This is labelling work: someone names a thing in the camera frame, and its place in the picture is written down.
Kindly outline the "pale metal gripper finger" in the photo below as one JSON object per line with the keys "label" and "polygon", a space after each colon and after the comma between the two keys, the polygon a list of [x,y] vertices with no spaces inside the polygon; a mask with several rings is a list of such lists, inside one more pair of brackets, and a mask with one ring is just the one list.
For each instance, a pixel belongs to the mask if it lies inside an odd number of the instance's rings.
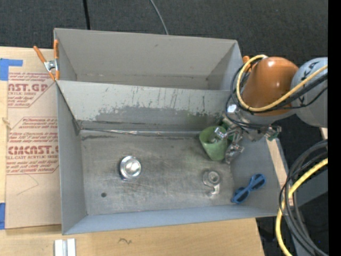
{"label": "pale metal gripper finger", "polygon": [[239,156],[243,151],[244,147],[236,142],[232,142],[228,145],[225,151],[225,162],[230,164],[237,156]]}
{"label": "pale metal gripper finger", "polygon": [[218,143],[219,141],[227,140],[229,137],[228,132],[222,132],[219,127],[217,127],[210,136],[211,143]]}

